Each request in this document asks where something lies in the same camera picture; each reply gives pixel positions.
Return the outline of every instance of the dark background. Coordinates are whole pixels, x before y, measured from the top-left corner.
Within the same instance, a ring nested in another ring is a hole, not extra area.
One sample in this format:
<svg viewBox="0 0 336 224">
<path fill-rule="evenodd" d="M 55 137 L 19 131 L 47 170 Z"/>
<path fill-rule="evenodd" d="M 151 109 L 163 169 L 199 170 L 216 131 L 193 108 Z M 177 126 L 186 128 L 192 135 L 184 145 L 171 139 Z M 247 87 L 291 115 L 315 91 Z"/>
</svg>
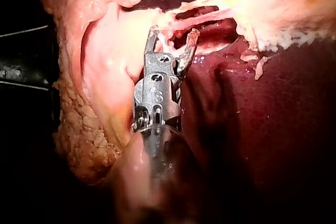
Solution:
<svg viewBox="0 0 336 224">
<path fill-rule="evenodd" d="M 106 194 L 79 183 L 54 152 L 59 99 L 50 88 L 58 76 L 53 21 L 39 0 L 1 1 L 0 35 L 49 25 L 0 37 L 0 81 L 43 88 L 0 83 L 1 222 L 106 223 Z M 20 77 L 13 77 L 15 71 Z"/>
</svg>

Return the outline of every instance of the screw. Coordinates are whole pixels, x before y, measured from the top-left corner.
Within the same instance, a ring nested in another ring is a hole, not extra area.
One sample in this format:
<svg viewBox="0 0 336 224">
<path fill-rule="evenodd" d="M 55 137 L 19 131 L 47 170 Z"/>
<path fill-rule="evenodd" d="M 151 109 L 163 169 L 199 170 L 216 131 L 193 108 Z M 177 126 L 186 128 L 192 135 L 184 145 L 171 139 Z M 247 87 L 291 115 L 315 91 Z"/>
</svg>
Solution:
<svg viewBox="0 0 336 224">
<path fill-rule="evenodd" d="M 162 55 L 159 57 L 159 62 L 168 62 L 170 61 L 170 57 L 168 55 Z"/>
<path fill-rule="evenodd" d="M 162 75 L 160 75 L 160 74 L 154 74 L 153 76 L 152 76 L 152 81 L 154 81 L 154 82 L 160 82 L 160 81 L 162 81 Z"/>
</svg>

